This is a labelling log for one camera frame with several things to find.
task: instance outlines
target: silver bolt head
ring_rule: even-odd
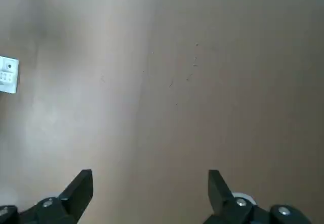
[[[247,202],[245,199],[242,199],[242,198],[239,198],[236,200],[236,203],[239,205],[239,206],[246,206],[247,205]]]
[[[290,215],[290,210],[288,210],[288,208],[286,208],[284,206],[279,207],[279,212],[282,215]]]
[[[8,207],[5,207],[2,210],[0,210],[0,216],[5,215],[7,213],[8,213]]]
[[[49,200],[47,200],[47,201],[45,201],[44,203],[43,203],[43,207],[49,207],[50,205],[52,205],[53,204],[53,201],[52,201],[52,199],[49,199]]]

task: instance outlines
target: metal screw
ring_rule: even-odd
[[[2,210],[0,210],[0,216],[5,215],[7,213],[8,213],[8,207],[5,207]]]
[[[239,206],[246,206],[247,205],[247,202],[245,201],[245,199],[237,199],[236,200],[236,203],[239,205]]]
[[[45,201],[44,203],[43,203],[43,207],[49,207],[50,205],[52,205],[53,204],[53,201],[52,201],[52,199],[49,199],[49,200],[47,200],[47,201]]]
[[[290,215],[290,211],[286,207],[284,207],[284,206],[279,207],[279,212],[282,215]]]

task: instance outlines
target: white box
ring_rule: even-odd
[[[18,80],[17,59],[0,56],[0,91],[15,94]]]

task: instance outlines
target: beige table surface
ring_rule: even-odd
[[[80,223],[202,223],[207,171],[324,218],[323,0],[0,0],[0,204],[83,168]]]

